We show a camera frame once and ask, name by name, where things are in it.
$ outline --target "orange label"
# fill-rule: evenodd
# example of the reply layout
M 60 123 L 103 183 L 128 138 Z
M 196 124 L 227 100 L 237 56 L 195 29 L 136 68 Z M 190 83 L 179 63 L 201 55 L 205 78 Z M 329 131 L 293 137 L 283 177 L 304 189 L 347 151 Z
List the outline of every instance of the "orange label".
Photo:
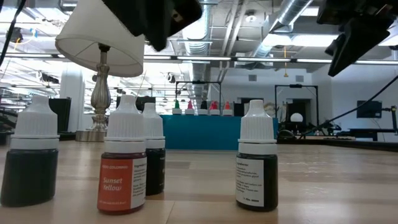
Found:
M 97 201 L 98 209 L 121 211 L 131 208 L 132 161 L 132 159 L 101 160 Z

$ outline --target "green bottle cap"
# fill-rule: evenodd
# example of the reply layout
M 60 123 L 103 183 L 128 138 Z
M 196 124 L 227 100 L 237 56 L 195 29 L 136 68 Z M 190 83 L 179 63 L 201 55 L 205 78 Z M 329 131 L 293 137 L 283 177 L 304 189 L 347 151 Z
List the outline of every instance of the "green bottle cap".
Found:
M 178 102 L 178 100 L 175 100 L 174 108 L 180 109 L 180 103 Z

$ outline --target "computer screen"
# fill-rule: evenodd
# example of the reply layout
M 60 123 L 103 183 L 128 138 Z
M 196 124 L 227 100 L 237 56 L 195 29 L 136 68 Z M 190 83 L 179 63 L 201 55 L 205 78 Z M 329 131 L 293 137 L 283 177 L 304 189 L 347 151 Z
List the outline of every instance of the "computer screen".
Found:
M 364 100 L 358 100 L 357 106 L 365 103 Z M 381 118 L 381 101 L 370 101 L 356 111 L 357 118 Z

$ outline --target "ceiling duct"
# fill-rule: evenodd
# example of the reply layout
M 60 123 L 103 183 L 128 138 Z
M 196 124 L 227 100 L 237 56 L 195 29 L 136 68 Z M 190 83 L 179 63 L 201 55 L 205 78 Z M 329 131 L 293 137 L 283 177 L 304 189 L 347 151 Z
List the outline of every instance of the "ceiling duct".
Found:
M 206 40 L 208 37 L 209 20 L 210 20 L 210 6 L 202 5 L 203 14 L 202 17 L 182 30 L 182 36 L 187 40 Z M 186 42 L 185 50 L 187 55 L 208 55 L 209 54 L 209 43 L 208 42 Z M 210 81 L 210 65 L 206 63 L 192 63 L 192 69 L 190 69 L 191 81 Z M 205 98 L 207 93 L 203 91 L 203 85 L 192 85 L 191 91 L 195 95 L 197 100 Z
M 263 41 L 251 54 L 252 57 L 266 57 L 273 48 L 271 45 L 264 45 L 268 34 L 272 32 L 289 33 L 293 31 L 294 22 L 299 18 L 303 11 L 312 3 L 313 0 L 284 0 L 280 11 L 271 16 L 267 16 L 263 25 Z M 248 63 L 242 68 L 255 69 L 265 68 L 261 63 Z

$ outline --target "teal table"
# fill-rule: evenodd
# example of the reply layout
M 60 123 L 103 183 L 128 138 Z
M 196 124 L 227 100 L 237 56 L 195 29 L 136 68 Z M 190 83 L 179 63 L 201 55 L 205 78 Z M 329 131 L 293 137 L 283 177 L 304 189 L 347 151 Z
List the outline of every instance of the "teal table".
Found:
M 166 149 L 238 150 L 242 117 L 162 115 Z M 274 137 L 278 121 L 274 118 Z

